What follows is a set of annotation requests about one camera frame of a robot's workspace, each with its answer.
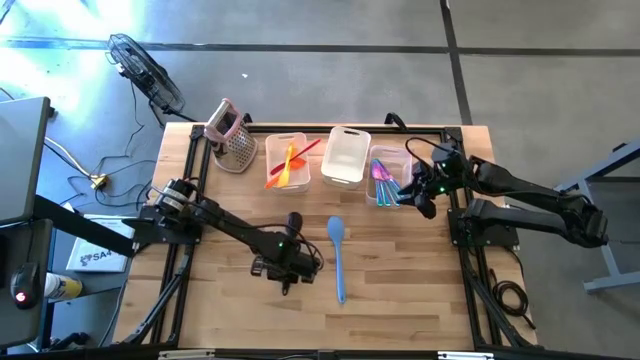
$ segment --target pink handle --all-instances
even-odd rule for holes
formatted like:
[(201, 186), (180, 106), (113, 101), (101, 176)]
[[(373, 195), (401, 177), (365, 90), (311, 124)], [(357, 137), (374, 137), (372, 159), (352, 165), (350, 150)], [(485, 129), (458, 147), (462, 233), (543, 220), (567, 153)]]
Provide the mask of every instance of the pink handle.
[[(231, 110), (233, 110), (233, 112), (236, 113), (236, 119), (234, 120), (233, 125), (231, 126), (229, 131), (227, 131), (227, 133), (224, 135), (222, 135), (218, 130), (216, 130), (215, 126), (211, 126), (211, 127), (205, 126), (204, 135), (210, 140), (213, 140), (215, 142), (226, 143), (227, 141), (229, 141), (229, 139), (231, 139), (233, 135), (235, 135), (236, 131), (240, 127), (240, 124), (242, 123), (242, 116), (240, 116), (240, 112), (236, 110), (235, 106), (233, 106), (233, 103), (231, 102), (231, 100), (224, 98), (222, 99), (222, 101), (228, 102), (229, 106), (231, 106)], [(213, 117), (215, 116), (215, 114), (216, 113), (214, 112), (213, 115), (211, 115), (207, 124), (209, 124), (213, 120)]]

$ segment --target white plastic bin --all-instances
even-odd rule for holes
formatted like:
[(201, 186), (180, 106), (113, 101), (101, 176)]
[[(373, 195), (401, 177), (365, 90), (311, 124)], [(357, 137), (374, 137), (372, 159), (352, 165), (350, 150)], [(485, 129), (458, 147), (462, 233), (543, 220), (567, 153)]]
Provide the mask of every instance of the white plastic bin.
[[(400, 187), (409, 185), (411, 182), (411, 154), (405, 149), (374, 145), (369, 151), (369, 166), (367, 167), (367, 191), (365, 192), (365, 201), (369, 205), (378, 206), (376, 199), (376, 184), (371, 174), (371, 161), (378, 159), (389, 170), (394, 179), (400, 184)], [(383, 206), (385, 209), (398, 209), (400, 206)]]
[[(287, 147), (293, 141), (295, 147), (294, 156), (299, 151), (307, 147), (307, 136), (303, 133), (274, 134), (265, 139), (265, 152), (267, 155), (267, 181), (273, 176), (271, 169), (282, 164), (287, 155)], [(309, 170), (309, 159), (307, 153), (300, 155), (300, 158), (307, 161), (302, 169), (291, 171), (289, 175), (289, 185), (279, 188), (273, 186), (271, 189), (278, 194), (301, 193), (309, 189), (311, 182), (311, 172)]]
[(368, 132), (342, 126), (331, 129), (320, 170), (324, 181), (347, 189), (357, 188), (363, 179), (370, 142)]

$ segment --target concrete floor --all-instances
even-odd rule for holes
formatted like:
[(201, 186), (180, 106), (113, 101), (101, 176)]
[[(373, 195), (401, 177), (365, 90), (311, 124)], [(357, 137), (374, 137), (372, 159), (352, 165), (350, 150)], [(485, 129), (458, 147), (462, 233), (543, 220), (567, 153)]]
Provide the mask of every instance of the concrete floor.
[[(633, 0), (450, 3), (459, 46), (640, 46), (635, 16), (640, 3)], [(18, 0), (0, 25), (5, 36), (105, 40), (112, 32), (139, 41), (175, 43), (447, 44), (436, 0)], [(461, 123), (448, 55), (151, 55), (182, 90), (186, 113), (199, 119), (206, 119), (227, 96), (260, 122), (377, 123), (395, 111), (412, 124)], [(517, 176), (554, 186), (640, 134), (638, 57), (462, 56), (460, 61), (473, 123), (490, 127), (498, 163)], [(59, 115), (47, 135), (87, 166), (104, 155), (122, 153), (137, 128), (129, 84), (107, 63), (103, 51), (0, 48), (0, 65), (0, 86), (14, 96), (52, 98)], [(108, 169), (157, 156), (162, 132), (140, 93), (137, 114), (146, 127), (134, 139), (133, 159), (114, 160)], [(152, 172), (153, 165), (146, 164), (121, 173), (108, 191), (116, 194), (145, 183)], [(74, 193), (66, 185), (70, 175), (73, 170), (45, 151), (38, 191), (53, 200), (65, 199)], [(53, 190), (59, 186), (68, 191)], [(88, 191), (87, 184), (78, 188)], [(92, 201), (85, 197), (73, 203), (89, 203), (81, 207), (87, 212), (135, 210)], [(540, 343), (557, 350), (640, 356), (640, 286), (586, 295), (582, 282), (606, 275), (600, 251), (553, 236), (520, 234)], [(640, 258), (639, 249), (617, 249), (625, 255), (620, 267), (640, 270), (634, 261)], [(100, 338), (115, 296), (105, 293), (58, 306), (54, 335), (84, 330)], [(72, 316), (78, 313), (92, 316)]]

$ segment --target desk fan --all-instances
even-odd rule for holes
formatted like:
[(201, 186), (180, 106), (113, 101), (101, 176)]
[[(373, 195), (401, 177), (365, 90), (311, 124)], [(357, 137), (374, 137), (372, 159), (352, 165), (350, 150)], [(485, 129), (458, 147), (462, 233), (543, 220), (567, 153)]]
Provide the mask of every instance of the desk fan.
[[(184, 98), (171, 81), (167, 70), (160, 66), (142, 47), (125, 34), (114, 34), (107, 42), (110, 63), (121, 76), (131, 82), (149, 99), (149, 106), (159, 107), (167, 115), (175, 115), (187, 121), (196, 120), (182, 114)], [(157, 118), (162, 128), (164, 124)]]

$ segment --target plastic spoon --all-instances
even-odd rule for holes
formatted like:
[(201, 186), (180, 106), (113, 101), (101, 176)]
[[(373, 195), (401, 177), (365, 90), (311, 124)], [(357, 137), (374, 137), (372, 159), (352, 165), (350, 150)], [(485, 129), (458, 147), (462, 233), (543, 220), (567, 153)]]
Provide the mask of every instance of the plastic spoon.
[(291, 155), (293, 154), (293, 143), (287, 147), (287, 155), (284, 158), (284, 170), (278, 178), (278, 187), (285, 187), (289, 184), (289, 171), (291, 170)]
[(327, 232), (329, 238), (336, 248), (336, 292), (338, 294), (338, 302), (344, 304), (347, 302), (347, 292), (344, 287), (344, 274), (342, 273), (342, 239), (344, 238), (344, 222), (339, 216), (329, 218), (327, 224)]
[[(293, 159), (291, 160), (291, 170), (299, 170), (302, 169), (305, 165), (307, 164), (307, 161), (305, 159)], [(273, 187), (273, 185), (275, 185), (278, 182), (278, 179), (280, 178), (280, 175), (276, 175), (274, 177), (271, 178), (271, 180), (267, 181), (267, 183), (264, 185), (265, 189), (271, 189)]]

